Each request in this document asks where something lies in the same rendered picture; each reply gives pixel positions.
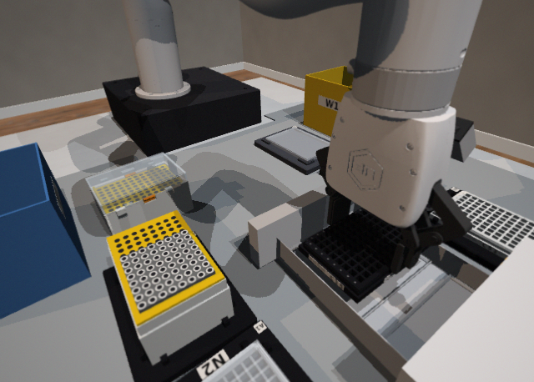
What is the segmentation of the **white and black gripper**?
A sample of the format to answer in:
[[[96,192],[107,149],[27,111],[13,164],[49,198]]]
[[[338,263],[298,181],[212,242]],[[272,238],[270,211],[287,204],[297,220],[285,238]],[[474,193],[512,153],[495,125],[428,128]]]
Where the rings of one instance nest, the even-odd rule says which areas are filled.
[[[473,227],[443,187],[456,126],[450,103],[431,111],[395,111],[362,103],[350,90],[341,100],[330,146],[316,151],[330,196],[327,224],[348,216],[353,201],[400,228],[394,274],[414,267],[423,247],[460,238]],[[431,210],[443,225],[431,226]]]

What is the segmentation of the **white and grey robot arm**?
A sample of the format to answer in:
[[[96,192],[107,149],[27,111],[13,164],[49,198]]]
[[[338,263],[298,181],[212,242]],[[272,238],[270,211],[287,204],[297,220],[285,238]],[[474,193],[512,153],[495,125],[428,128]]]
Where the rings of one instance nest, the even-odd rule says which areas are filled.
[[[482,0],[240,0],[265,16],[300,18],[363,3],[351,93],[367,105],[405,112],[450,103]],[[189,93],[169,0],[122,0],[141,85],[149,100]],[[400,69],[400,70],[399,70]],[[412,71],[415,70],[415,71]]]

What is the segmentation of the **yellow open-top bin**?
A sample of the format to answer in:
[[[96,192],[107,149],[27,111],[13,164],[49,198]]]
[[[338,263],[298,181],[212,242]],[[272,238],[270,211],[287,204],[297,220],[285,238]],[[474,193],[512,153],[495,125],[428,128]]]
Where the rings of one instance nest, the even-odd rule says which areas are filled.
[[[304,125],[331,136],[341,100],[352,89],[353,77],[346,66],[305,75]]]

